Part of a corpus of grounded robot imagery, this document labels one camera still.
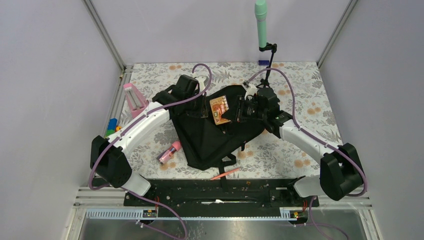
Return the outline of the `pink pencil case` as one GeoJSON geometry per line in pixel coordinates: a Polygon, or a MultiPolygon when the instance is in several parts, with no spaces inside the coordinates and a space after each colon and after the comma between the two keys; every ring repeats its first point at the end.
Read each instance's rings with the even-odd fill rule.
{"type": "Polygon", "coordinates": [[[156,159],[161,165],[165,165],[170,159],[173,158],[173,155],[177,153],[181,148],[182,148],[181,142],[177,140],[173,142],[168,149],[166,149],[164,152],[159,154],[156,159]]]}

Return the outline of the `black student backpack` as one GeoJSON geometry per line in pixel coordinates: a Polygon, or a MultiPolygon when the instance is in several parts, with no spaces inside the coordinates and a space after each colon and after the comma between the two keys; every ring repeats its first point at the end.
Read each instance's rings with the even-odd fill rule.
{"type": "Polygon", "coordinates": [[[235,97],[246,91],[241,85],[229,85],[184,107],[174,107],[170,119],[182,144],[187,165],[201,171],[236,164],[232,154],[261,134],[265,127],[253,121],[216,125],[210,100],[221,96],[235,97]]]}

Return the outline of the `orange snack packet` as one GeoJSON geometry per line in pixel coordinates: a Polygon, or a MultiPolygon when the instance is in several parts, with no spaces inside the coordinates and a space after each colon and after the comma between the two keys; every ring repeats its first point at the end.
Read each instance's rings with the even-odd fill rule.
{"type": "Polygon", "coordinates": [[[209,101],[214,123],[222,125],[231,122],[223,117],[223,114],[229,110],[228,101],[225,95],[213,98],[209,101]]]}

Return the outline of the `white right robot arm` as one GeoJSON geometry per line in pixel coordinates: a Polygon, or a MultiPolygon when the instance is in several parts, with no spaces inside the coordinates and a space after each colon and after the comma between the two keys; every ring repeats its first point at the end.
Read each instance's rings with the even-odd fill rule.
{"type": "Polygon", "coordinates": [[[339,201],[346,196],[353,197],[355,189],[366,186],[365,173],[352,144],[333,146],[313,135],[300,126],[293,113],[281,110],[279,101],[271,88],[242,91],[227,98],[228,109],[222,117],[233,123],[258,123],[319,164],[318,175],[299,177],[291,184],[286,193],[291,205],[299,206],[307,197],[320,195],[339,201]]]}

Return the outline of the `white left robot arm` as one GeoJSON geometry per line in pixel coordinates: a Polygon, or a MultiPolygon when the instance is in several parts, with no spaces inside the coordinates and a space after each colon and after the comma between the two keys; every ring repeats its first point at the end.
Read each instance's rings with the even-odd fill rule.
{"type": "Polygon", "coordinates": [[[136,195],[142,205],[152,204],[155,192],[151,183],[132,169],[128,159],[153,130],[171,119],[172,108],[183,108],[203,99],[212,79],[211,76],[183,74],[176,84],[158,92],[147,107],[121,130],[107,137],[96,136],[91,142],[89,188],[121,188],[136,195]]]}

